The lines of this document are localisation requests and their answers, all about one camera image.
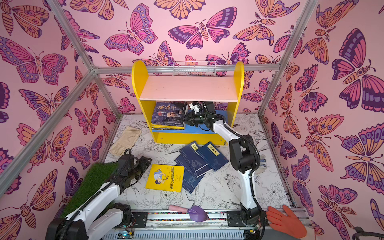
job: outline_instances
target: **wire basket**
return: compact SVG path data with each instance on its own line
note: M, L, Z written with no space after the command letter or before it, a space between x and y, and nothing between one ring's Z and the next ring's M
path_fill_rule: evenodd
M215 61L175 61L173 76L208 76L216 77Z

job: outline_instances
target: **orange rubber glove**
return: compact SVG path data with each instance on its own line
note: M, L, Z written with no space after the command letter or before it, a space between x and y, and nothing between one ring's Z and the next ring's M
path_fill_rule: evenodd
M284 211L288 216L282 214L277 209L269 206L266 212L266 218L271 222L270 227L273 230L286 233L294 238L303 238L307 235L307 230L296 215L286 205L283 205Z

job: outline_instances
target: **bookshelf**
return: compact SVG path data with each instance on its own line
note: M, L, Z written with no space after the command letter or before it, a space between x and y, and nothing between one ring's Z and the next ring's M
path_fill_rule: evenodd
M157 101L228 102L226 111L217 112L225 115L227 123L233 126L243 93L244 64L236 64L233 77L149 76L145 64L136 61L132 67L132 86L156 143L206 144L211 141L224 145L224 139L218 134L192 126L186 126L184 131L152 130L152 114Z

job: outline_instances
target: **sketch floor pattern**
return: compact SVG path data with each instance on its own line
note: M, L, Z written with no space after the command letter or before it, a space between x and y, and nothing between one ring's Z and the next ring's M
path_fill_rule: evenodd
M153 164L175 165L174 159L179 155L180 144L156 144L149 132L143 115L125 115L120 123L113 142L115 142L127 126L142 129L142 134L132 148L132 154L152 159ZM235 127L240 134L250 134L260 154L266 156L267 168L255 176L256 196L262 208L273 206L281 208L289 202L282 185L280 175L272 158L272 153L260 125L257 114L238 114ZM228 145L219 146L219 150L229 160ZM108 153L105 162L115 162L118 157ZM132 209L168 209L169 205L191 208L193 205L204 209L240 208L240 182L238 173L230 163L216 172L207 172L192 194L182 189L180 193L149 190L145 188L149 175L147 170L142 179L134 186L126 189L116 202L131 205Z

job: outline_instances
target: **artificial grass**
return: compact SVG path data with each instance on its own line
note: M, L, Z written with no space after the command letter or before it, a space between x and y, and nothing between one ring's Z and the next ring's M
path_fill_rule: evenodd
M89 169L77 193L72 197L61 217L65 217L85 203L118 167L117 162L95 163Z

